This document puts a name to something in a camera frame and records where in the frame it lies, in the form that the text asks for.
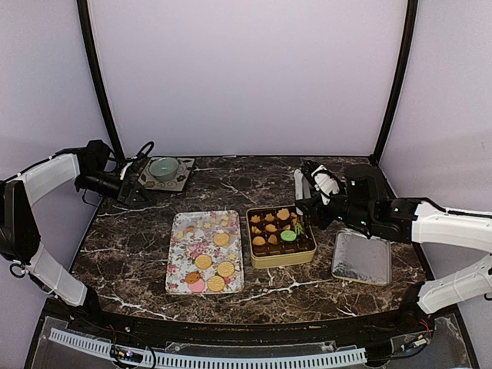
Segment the metal serving tongs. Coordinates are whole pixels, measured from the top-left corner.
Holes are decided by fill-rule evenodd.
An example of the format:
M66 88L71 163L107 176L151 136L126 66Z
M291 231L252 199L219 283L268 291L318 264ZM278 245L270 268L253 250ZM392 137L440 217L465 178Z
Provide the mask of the metal serving tongs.
M304 213L301 210L301 207L298 205L298 202L304 200L305 198L309 198L311 196L311 193L308 181L304 177L301 169L296 169L294 171L294 196L297 213L297 223L294 226L294 230L297 235L305 234Z

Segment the green macaron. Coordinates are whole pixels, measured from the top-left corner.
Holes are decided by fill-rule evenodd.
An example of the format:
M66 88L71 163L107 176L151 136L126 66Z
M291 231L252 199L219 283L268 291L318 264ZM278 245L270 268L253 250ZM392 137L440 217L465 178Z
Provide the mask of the green macaron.
M285 242L293 242L297 239L297 234L292 230L284 230L281 232L281 239Z

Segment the brown round cookie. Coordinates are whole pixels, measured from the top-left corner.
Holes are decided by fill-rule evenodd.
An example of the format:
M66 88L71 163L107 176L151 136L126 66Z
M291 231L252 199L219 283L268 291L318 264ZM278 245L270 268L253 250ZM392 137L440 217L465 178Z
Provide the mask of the brown round cookie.
M262 236L256 236L253 238L252 244L255 247L262 247L266 244L266 240Z

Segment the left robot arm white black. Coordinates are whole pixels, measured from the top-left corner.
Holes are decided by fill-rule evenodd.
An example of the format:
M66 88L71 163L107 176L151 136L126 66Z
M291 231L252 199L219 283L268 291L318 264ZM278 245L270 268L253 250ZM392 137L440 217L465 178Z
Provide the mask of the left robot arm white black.
M131 158L117 158L102 140L84 147L65 148L1 182L1 255L10 261L16 278L29 276L48 294L79 311L78 322L92 335L108 329L108 317L99 309L98 295L60 262L53 245L56 236L72 240L80 232L76 215L68 211L70 199L57 204L69 189L93 192L127 209L151 203L138 183L149 159L153 141ZM53 194L55 200L49 199Z

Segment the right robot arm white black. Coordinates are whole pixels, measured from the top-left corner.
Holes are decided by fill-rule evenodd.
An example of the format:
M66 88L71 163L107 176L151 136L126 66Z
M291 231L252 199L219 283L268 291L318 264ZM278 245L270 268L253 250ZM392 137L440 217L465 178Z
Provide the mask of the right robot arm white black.
M307 161L294 172L295 205L321 230L339 221L366 238L405 244L448 244L485 252L475 264L410 287L392 326L407 334L442 308L491 296L491 214L445 208L429 198L397 198L376 166L352 165L339 179L324 165Z

